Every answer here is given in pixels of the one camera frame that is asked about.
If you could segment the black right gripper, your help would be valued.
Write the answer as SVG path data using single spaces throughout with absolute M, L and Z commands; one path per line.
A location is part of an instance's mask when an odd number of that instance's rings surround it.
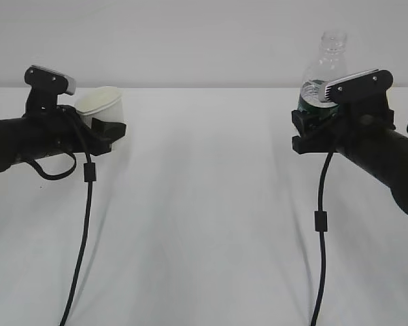
M 298 132 L 292 137 L 296 153 L 335 153 L 351 141 L 395 130 L 394 111 L 386 91 L 336 91 L 331 98 L 339 108 L 326 117 L 291 111 L 291 121 Z

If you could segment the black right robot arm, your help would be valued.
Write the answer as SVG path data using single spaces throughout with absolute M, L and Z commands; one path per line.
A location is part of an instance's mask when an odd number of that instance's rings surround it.
M 325 120 L 298 110 L 291 118 L 295 152 L 341 154 L 388 187 L 408 215 L 408 137 L 395 131 L 386 94 L 342 104 Z

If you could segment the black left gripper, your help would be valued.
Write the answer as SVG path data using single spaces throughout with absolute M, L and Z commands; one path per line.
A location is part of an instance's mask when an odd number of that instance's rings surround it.
M 91 120 L 91 129 L 74 107 L 27 105 L 23 115 L 27 129 L 23 133 L 24 158 L 45 158 L 62 153 L 89 153 L 101 156 L 120 149 L 126 135 L 123 122 Z

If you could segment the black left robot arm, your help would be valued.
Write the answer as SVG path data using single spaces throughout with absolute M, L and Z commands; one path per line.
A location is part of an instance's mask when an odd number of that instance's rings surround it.
M 87 126 L 75 108 L 69 105 L 0 120 L 0 173 L 13 165 L 26 163 L 43 179 L 64 179 L 76 169 L 77 153 L 83 153 L 87 159 L 109 153 L 112 145 L 125 134 L 126 124 L 123 122 L 94 118 Z M 62 173 L 48 174 L 37 162 L 61 154 L 73 160 L 73 165 Z

